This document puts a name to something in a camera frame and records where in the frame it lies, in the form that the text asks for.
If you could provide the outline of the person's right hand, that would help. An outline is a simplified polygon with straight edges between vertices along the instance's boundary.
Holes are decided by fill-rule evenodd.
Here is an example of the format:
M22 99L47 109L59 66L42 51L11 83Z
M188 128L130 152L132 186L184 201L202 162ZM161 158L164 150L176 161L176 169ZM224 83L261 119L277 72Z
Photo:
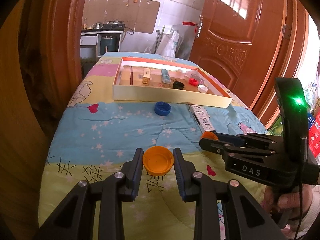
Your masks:
M292 209L292 215L297 216L300 207L302 207L303 214L307 213L310 209L312 199L313 192L310 185L304 184L302 187L302 204L300 204L300 194L298 192L283 194L276 202L272 187L267 186L264 192L264 200L261 205L267 212L270 212L272 209L278 211Z

